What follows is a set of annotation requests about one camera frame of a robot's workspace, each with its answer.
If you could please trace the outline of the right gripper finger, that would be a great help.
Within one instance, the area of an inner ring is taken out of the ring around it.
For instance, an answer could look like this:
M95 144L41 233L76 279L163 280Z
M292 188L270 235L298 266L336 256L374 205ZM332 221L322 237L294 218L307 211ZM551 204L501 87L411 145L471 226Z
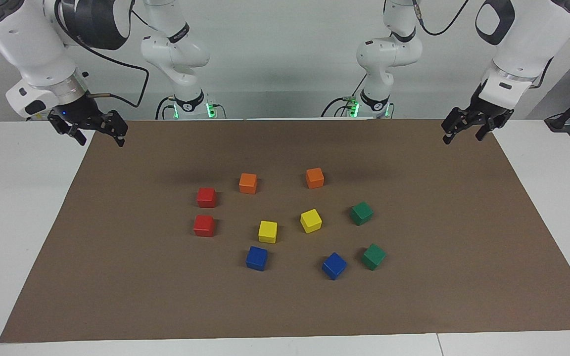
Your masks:
M128 125L118 111L101 115L101 132L111 136L120 148L125 144L127 131Z
M85 145L87 142L86 136L82 133L77 124L73 124L67 132L68 136L75 139L79 145Z

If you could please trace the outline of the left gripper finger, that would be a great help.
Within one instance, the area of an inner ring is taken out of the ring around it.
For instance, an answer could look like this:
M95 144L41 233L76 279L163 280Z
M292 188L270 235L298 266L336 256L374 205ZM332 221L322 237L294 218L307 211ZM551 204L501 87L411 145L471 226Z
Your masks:
M485 119L484 124L482 124L481 128L478 129L475 137L477 140L482 141L484 140L485 136L493 131L495 128L498 128L499 121L498 119Z
M449 145L453 138L461 131L465 131L478 123L478 111L476 110L451 110L442 122L445 135L442 140Z

